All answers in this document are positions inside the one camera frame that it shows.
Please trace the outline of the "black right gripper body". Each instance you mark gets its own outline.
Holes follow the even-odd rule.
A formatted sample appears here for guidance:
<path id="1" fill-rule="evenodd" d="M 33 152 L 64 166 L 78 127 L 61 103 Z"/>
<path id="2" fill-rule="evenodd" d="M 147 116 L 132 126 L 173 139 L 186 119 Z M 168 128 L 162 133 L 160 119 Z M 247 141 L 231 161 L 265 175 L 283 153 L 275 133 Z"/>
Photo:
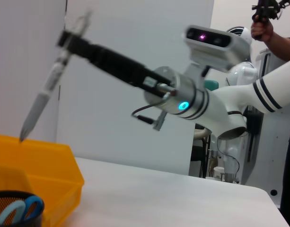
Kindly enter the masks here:
<path id="1" fill-rule="evenodd" d="M 151 71 L 143 64 L 98 44 L 82 38 L 71 42 L 71 53 L 87 59 L 102 71 L 151 94 L 162 97 L 157 84 L 171 84 L 171 80 Z"/>

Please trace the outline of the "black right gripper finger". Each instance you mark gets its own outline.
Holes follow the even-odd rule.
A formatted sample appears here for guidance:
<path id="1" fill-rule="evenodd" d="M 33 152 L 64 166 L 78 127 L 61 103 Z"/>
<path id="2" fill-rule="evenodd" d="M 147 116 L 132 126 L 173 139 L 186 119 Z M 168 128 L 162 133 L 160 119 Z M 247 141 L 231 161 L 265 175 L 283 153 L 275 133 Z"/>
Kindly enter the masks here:
<path id="1" fill-rule="evenodd" d="M 59 55 L 64 55 L 66 51 L 69 51 L 69 54 L 76 54 L 76 51 L 71 44 L 72 40 L 75 40 L 77 33 L 70 30 L 62 30 L 59 39 L 57 41 L 56 46 L 59 47 L 60 53 Z"/>

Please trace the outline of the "operator hand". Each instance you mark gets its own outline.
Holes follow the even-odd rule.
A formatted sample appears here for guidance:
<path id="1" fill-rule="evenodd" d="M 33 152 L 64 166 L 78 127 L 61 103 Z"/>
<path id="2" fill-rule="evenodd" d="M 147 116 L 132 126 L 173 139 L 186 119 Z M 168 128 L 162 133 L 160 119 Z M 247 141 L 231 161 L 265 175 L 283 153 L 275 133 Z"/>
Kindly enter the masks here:
<path id="1" fill-rule="evenodd" d="M 256 17 L 251 25 L 251 37 L 260 42 L 268 42 L 273 35 L 273 26 L 272 23 L 263 18 L 262 21 L 259 21 Z"/>

